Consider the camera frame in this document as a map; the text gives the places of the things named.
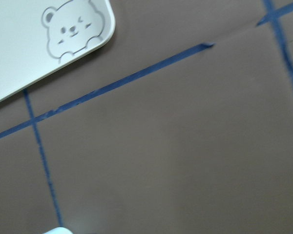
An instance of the printed bear graphic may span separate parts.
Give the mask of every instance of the printed bear graphic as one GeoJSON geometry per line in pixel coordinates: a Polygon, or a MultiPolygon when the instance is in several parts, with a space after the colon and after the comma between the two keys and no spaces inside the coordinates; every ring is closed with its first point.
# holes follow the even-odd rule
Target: printed bear graphic
{"type": "Polygon", "coordinates": [[[42,14],[42,24],[47,28],[47,50],[51,57],[59,59],[91,45],[100,44],[105,19],[91,0],[70,0],[60,6],[48,7],[42,14]]]}

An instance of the blue tape line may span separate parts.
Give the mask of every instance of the blue tape line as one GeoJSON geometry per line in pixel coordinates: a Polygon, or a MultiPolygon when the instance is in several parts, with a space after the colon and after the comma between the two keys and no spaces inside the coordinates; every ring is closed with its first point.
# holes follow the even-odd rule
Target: blue tape line
{"type": "Polygon", "coordinates": [[[57,201],[57,198],[56,198],[54,186],[53,186],[53,183],[52,183],[52,180],[51,180],[51,174],[50,174],[47,158],[46,158],[45,153],[44,153],[44,149],[43,149],[42,141],[41,141],[41,138],[40,138],[40,134],[39,134],[39,131],[38,131],[37,122],[35,121],[34,112],[33,112],[33,109],[31,107],[31,104],[30,104],[30,99],[29,99],[27,90],[24,89],[23,93],[24,93],[26,106],[27,106],[27,109],[28,109],[28,112],[29,112],[29,115],[30,115],[30,119],[31,119],[30,122],[31,122],[31,125],[32,125],[34,133],[35,133],[37,144],[39,146],[39,152],[40,152],[40,156],[41,156],[41,160],[42,160],[42,164],[43,164],[43,168],[44,168],[44,172],[45,172],[45,177],[47,179],[47,183],[48,183],[49,190],[50,190],[50,193],[51,193],[53,206],[54,206],[54,209],[55,209],[55,212],[56,212],[56,215],[57,215],[58,223],[59,223],[60,227],[63,227],[61,211],[60,211],[60,207],[59,207],[59,204],[58,204],[58,201],[57,201]]]}
{"type": "Polygon", "coordinates": [[[270,16],[270,22],[272,23],[275,37],[276,37],[277,42],[279,44],[283,60],[285,62],[288,73],[291,77],[291,81],[293,83],[293,61],[291,59],[290,52],[288,51],[288,45],[287,45],[285,34],[283,32],[283,29],[282,29],[282,26],[279,22],[279,19],[274,17],[273,14],[271,14],[271,12],[274,11],[274,5],[273,5],[272,1],[271,0],[263,0],[263,2],[266,7],[266,10],[268,12],[268,15],[270,16]]]}
{"type": "MultiPolygon", "coordinates": [[[[109,84],[109,85],[107,85],[107,86],[105,86],[105,87],[103,87],[101,89],[92,91],[91,93],[86,94],[83,97],[80,97],[80,98],[78,98],[76,100],[73,100],[73,101],[71,101],[71,102],[69,102],[67,104],[64,104],[64,105],[60,106],[58,109],[56,109],[56,110],[48,111],[48,112],[36,117],[35,121],[40,122],[40,121],[42,121],[42,120],[44,120],[46,118],[49,118],[49,117],[51,117],[53,115],[56,115],[56,114],[61,113],[61,112],[65,111],[65,110],[68,110],[68,109],[70,109],[70,108],[72,108],[74,106],[77,106],[78,104],[81,104],[81,103],[83,103],[85,101],[88,101],[88,100],[90,100],[92,98],[95,98],[95,97],[97,97],[99,95],[105,94],[105,93],[107,93],[107,92],[109,92],[109,91],[111,91],[113,89],[119,88],[119,87],[121,87],[121,86],[123,86],[123,85],[125,85],[127,83],[130,83],[130,82],[136,80],[136,79],[144,77],[144,76],[146,76],[146,75],[148,75],[148,74],[150,74],[152,72],[156,72],[156,71],[158,71],[158,70],[160,70],[160,69],[162,69],[162,68],[164,68],[166,66],[169,66],[169,65],[171,65],[173,63],[176,63],[176,62],[178,62],[180,60],[183,60],[183,59],[185,59],[185,58],[187,58],[189,56],[197,54],[197,53],[199,53],[199,52],[201,52],[201,51],[203,51],[205,49],[211,48],[213,45],[214,45],[214,43],[202,43],[202,44],[193,46],[193,47],[191,47],[191,48],[189,48],[189,49],[187,49],[187,50],[185,50],[185,51],[183,51],[183,52],[181,52],[179,54],[176,54],[176,55],[174,55],[174,56],[172,56],[170,58],[167,58],[167,59],[165,59],[165,60],[163,60],[163,61],[161,61],[159,63],[156,63],[156,64],[154,64],[154,65],[152,65],[152,66],[150,66],[150,67],[148,67],[146,69],[143,69],[143,70],[141,70],[139,72],[136,72],[136,73],[134,73],[134,74],[132,74],[132,75],[130,75],[128,77],[125,77],[123,79],[120,79],[120,80],[118,80],[118,81],[116,81],[116,82],[114,82],[112,84],[109,84]]],[[[13,128],[10,128],[10,129],[8,129],[6,131],[3,131],[3,132],[0,133],[0,139],[3,138],[3,137],[8,136],[8,135],[10,135],[10,134],[12,134],[14,132],[17,132],[17,131],[19,131],[19,130],[21,130],[23,128],[26,128],[29,125],[31,125],[30,120],[26,121],[26,122],[23,122],[23,123],[15,126],[13,128]]]]}
{"type": "Polygon", "coordinates": [[[28,127],[30,125],[31,125],[31,121],[29,120],[29,121],[20,123],[19,125],[16,125],[16,126],[10,128],[10,129],[7,129],[7,130],[5,130],[5,131],[0,133],[0,139],[3,138],[3,137],[8,136],[8,135],[10,135],[10,134],[12,134],[14,132],[22,130],[23,128],[26,128],[26,127],[28,127]]]}
{"type": "Polygon", "coordinates": [[[274,18],[280,18],[288,13],[291,13],[293,11],[293,3],[290,3],[284,7],[281,7],[277,10],[274,10],[273,12],[271,13],[268,13],[267,15],[265,15],[258,23],[257,25],[262,25],[264,23],[267,23],[270,21],[271,19],[271,15],[270,14],[273,14],[273,17],[274,18]]]}

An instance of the white object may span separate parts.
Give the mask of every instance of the white object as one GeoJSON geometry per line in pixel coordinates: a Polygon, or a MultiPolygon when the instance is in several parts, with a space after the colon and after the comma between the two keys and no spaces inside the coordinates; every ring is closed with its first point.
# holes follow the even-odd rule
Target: white object
{"type": "Polygon", "coordinates": [[[109,41],[109,0],[0,0],[0,101],[109,41]]]}
{"type": "Polygon", "coordinates": [[[55,228],[44,234],[73,234],[73,233],[69,229],[66,229],[66,228],[55,228]]]}

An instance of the cardboard surface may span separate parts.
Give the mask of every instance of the cardboard surface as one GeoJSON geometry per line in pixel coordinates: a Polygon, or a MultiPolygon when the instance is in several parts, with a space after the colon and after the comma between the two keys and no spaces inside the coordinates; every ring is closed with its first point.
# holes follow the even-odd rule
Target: cardboard surface
{"type": "MultiPolygon", "coordinates": [[[[293,233],[293,84],[272,27],[256,27],[263,2],[111,5],[105,47],[0,105],[0,132],[27,123],[0,134],[0,233],[44,233],[59,214],[74,234],[293,233]]],[[[293,12],[280,21],[293,58],[293,12]]]]}

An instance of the bear ear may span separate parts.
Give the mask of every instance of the bear ear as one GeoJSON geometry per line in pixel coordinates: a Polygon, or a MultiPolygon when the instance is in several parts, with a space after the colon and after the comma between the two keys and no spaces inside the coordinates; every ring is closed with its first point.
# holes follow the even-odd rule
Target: bear ear
{"type": "Polygon", "coordinates": [[[54,7],[48,7],[47,9],[45,9],[45,11],[42,14],[42,24],[44,25],[44,27],[49,27],[49,24],[53,16],[55,15],[56,11],[57,9],[55,9],[54,7]]]}

